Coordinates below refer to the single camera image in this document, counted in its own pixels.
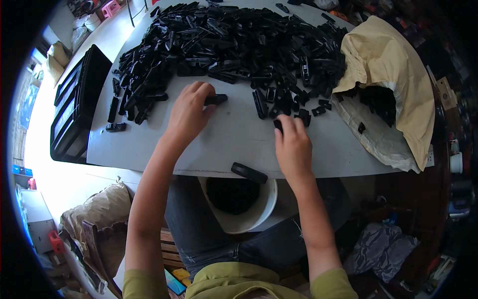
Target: jeans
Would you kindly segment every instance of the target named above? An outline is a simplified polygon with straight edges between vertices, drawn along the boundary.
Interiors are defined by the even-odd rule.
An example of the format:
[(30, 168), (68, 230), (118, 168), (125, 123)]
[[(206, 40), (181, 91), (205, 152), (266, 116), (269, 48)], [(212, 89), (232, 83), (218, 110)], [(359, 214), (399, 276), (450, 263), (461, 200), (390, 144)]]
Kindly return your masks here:
[[(338, 206), (343, 210), (346, 205), (341, 202)], [(348, 214), (341, 217), (345, 220), (339, 227), (349, 214), (350, 208)], [(251, 240), (231, 240), (210, 209), (197, 177), (173, 176), (165, 219), (191, 279), (205, 266), (218, 262), (244, 262), (281, 272), (298, 264), (306, 255), (298, 214), (257, 234)]]

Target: pile of black plastic parts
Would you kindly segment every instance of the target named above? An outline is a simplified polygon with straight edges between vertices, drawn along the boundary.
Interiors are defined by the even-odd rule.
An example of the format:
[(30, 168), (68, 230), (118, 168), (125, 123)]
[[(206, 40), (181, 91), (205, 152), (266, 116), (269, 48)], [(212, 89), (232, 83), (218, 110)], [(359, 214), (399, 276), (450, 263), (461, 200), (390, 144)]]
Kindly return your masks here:
[[(335, 27), (326, 15), (327, 23), (314, 27), (296, 15), (282, 17), (266, 8), (210, 5), (177, 4), (151, 13), (154, 20), (141, 44), (125, 52), (113, 71), (115, 96), (124, 89), (120, 115), (141, 124), (156, 101), (168, 99), (165, 91), (174, 73), (230, 84), (250, 81), (261, 119), (299, 112), (319, 95), (330, 98), (346, 69), (340, 52), (345, 28)], [(312, 90), (297, 87), (298, 79)], [(329, 109), (328, 101), (323, 104)], [(297, 117), (310, 123), (308, 111)]]

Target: white bucket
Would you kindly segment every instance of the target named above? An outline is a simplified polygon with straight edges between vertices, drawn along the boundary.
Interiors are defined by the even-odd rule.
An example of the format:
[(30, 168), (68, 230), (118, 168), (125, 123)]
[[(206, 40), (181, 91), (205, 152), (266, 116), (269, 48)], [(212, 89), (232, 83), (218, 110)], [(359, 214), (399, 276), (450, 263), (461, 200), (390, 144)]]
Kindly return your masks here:
[(206, 194), (206, 180), (207, 177), (199, 177), (204, 196), (225, 233), (239, 234), (256, 228), (271, 215), (277, 202), (277, 180), (270, 178), (261, 185), (259, 198), (249, 210), (240, 215), (231, 215), (216, 209), (209, 201)]
[(98, 28), (100, 24), (101, 24), (101, 20), (95, 13), (92, 13), (91, 15), (89, 15), (85, 20), (85, 26), (88, 28), (90, 32), (93, 32), (96, 28)]
[(463, 172), (463, 155), (461, 152), (450, 157), (450, 172), (462, 173)]

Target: red object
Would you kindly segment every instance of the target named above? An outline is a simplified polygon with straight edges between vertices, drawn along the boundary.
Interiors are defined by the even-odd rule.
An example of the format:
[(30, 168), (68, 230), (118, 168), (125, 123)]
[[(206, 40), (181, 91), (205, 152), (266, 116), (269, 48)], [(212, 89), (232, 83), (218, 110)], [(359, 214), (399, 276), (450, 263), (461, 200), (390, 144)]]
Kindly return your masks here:
[(111, 0), (110, 2), (106, 3), (105, 6), (101, 8), (103, 15), (105, 18), (112, 17), (116, 12), (120, 10), (121, 6), (118, 4), (116, 0)]
[(56, 231), (49, 232), (48, 239), (50, 239), (53, 251), (55, 251), (56, 254), (61, 254), (65, 252), (65, 248), (63, 247), (63, 241), (60, 239)]
[(36, 181), (34, 178), (28, 180), (28, 187), (30, 190), (36, 190)]

